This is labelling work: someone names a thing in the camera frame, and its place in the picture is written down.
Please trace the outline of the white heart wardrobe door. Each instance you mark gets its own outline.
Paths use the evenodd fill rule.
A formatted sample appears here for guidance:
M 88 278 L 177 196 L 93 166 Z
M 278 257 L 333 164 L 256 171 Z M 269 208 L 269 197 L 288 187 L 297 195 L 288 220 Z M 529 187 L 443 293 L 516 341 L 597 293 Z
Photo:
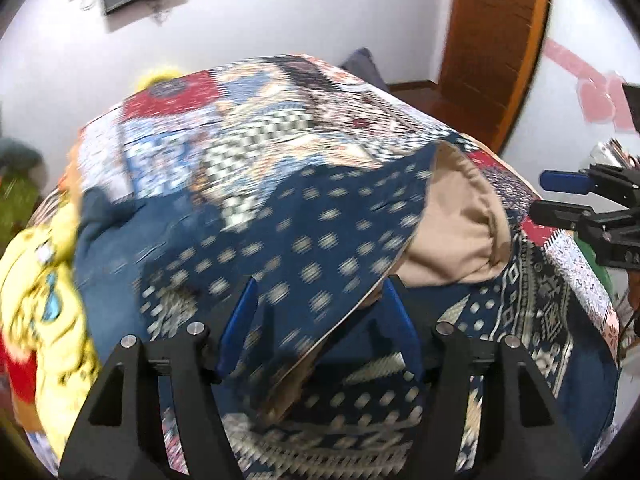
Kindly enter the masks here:
M 638 84 L 639 44 L 611 0 L 551 0 L 546 38 L 503 159 L 532 185 L 576 171 L 616 140 L 638 154 L 623 85 Z

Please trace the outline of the navy patterned hooded garment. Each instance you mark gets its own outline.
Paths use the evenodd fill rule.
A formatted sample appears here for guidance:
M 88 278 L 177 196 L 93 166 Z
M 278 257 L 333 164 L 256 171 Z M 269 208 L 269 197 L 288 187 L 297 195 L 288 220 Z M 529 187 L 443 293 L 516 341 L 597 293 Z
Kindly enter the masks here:
M 608 294 L 574 240 L 540 242 L 534 194 L 453 140 L 371 168 L 287 160 L 234 226 L 189 192 L 82 198 L 76 282 L 99 356 L 122 336 L 175 336 L 243 278 L 258 303 L 235 369 L 214 388 L 249 479 L 384 479 L 419 433 L 426 388 L 408 370 L 384 282 L 474 339 L 513 335 L 583 458 L 613 415 L 613 346 L 584 301 Z

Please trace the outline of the yellow cartoon blanket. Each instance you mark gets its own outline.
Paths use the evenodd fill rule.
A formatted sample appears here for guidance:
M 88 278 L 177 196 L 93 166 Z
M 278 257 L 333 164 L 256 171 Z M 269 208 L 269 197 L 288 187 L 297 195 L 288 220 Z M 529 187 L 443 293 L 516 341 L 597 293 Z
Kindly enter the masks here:
M 2 341 L 11 356 L 35 355 L 35 409 L 58 457 L 101 371 L 73 277 L 78 226 L 65 203 L 19 232 L 1 258 Z

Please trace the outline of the grey bag by bed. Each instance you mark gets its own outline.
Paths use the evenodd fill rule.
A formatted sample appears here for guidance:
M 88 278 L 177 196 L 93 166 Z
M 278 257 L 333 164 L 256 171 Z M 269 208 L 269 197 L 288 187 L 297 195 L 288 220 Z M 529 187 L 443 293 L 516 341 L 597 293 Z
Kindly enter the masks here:
M 368 84 L 372 84 L 385 92 L 388 91 L 388 85 L 382 78 L 378 66 L 375 65 L 371 51 L 362 47 L 349 55 L 348 58 L 340 65 L 342 70 L 346 70 Z

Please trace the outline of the brown wooden door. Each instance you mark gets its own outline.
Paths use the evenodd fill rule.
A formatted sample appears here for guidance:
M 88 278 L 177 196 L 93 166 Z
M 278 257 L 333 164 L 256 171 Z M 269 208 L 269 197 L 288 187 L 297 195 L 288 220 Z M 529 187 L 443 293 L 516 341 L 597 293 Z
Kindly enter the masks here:
M 550 0 L 452 0 L 437 88 L 449 123 L 500 152 L 527 96 Z

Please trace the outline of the red garment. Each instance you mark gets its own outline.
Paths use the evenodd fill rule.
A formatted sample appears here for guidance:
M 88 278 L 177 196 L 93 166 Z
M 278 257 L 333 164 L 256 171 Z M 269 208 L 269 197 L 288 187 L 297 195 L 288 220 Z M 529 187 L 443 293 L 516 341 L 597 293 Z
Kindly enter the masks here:
M 21 401 L 34 404 L 37 373 L 35 352 L 13 348 L 1 339 L 1 369 L 9 376 L 13 393 Z

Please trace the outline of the yellow foam bed headrest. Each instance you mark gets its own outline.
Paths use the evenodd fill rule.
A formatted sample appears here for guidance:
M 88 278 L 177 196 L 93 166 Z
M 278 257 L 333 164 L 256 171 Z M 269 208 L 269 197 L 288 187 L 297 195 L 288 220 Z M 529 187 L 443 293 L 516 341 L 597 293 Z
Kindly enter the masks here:
M 140 92 L 151 87 L 153 84 L 179 78 L 185 74 L 185 70 L 170 64 L 146 68 L 145 70 L 142 70 L 134 80 L 134 91 Z

